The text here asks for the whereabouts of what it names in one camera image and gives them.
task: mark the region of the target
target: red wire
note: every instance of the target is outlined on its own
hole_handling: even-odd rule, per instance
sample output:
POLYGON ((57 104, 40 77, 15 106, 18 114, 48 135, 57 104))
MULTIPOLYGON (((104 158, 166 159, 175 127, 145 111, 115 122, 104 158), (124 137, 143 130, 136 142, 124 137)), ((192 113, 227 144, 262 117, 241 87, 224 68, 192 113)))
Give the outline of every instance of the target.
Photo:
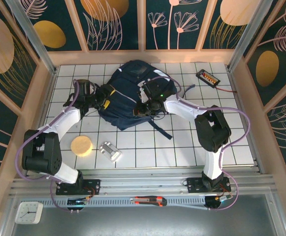
POLYGON ((233 93, 237 93, 237 91, 226 90, 226 89, 218 88, 218 87, 216 87, 216 89, 221 90, 221 91, 225 91, 225 92, 233 92, 233 93))

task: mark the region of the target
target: red box cutter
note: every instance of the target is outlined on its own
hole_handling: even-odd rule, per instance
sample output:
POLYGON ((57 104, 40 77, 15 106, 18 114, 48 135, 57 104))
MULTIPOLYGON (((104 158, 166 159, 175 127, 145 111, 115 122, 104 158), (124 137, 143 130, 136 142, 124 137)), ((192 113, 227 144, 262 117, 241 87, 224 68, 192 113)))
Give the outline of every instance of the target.
POLYGON ((131 202, 135 204, 146 204, 146 205, 155 205, 159 207, 164 207, 167 205, 166 198, 157 197, 157 196, 144 196, 144 197, 135 197, 130 199, 131 202))

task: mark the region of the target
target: backpack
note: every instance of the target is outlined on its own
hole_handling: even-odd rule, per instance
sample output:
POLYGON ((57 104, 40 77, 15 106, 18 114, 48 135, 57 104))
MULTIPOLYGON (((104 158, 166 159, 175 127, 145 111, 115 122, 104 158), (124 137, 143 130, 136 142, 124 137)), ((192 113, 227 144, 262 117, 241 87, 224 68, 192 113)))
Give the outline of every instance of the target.
MULTIPOLYGON (((136 107, 137 102, 141 101, 139 97, 140 87, 148 82, 148 79, 157 76, 169 77, 164 72, 141 60, 131 60, 122 65, 113 73, 111 79, 107 82, 116 92, 111 94, 108 98, 110 101, 108 107, 106 109, 99 109, 99 115, 120 130, 148 122, 165 137, 171 139, 171 135, 153 122, 154 116, 141 117, 133 114, 133 109, 136 107)), ((172 80, 168 81, 167 79, 159 78, 157 79, 157 84, 162 91, 171 90, 174 93, 177 92, 172 80)))

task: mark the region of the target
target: white clock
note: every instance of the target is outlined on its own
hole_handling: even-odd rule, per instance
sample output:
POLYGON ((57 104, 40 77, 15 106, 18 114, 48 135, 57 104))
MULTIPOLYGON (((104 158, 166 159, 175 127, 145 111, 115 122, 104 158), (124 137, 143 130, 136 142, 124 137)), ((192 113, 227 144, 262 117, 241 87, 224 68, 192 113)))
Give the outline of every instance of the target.
POLYGON ((22 225, 37 224, 40 221, 43 204, 39 202, 22 202, 19 204, 15 223, 22 225))

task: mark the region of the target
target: silver metal part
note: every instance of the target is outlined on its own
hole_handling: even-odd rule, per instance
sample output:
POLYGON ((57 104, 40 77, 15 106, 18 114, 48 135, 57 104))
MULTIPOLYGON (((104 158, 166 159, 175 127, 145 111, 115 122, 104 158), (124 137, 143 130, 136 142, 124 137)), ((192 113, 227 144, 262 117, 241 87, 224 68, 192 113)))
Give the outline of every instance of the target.
POLYGON ((112 143, 104 142, 99 151, 105 155, 110 161, 115 162, 121 155, 122 152, 119 151, 112 143))

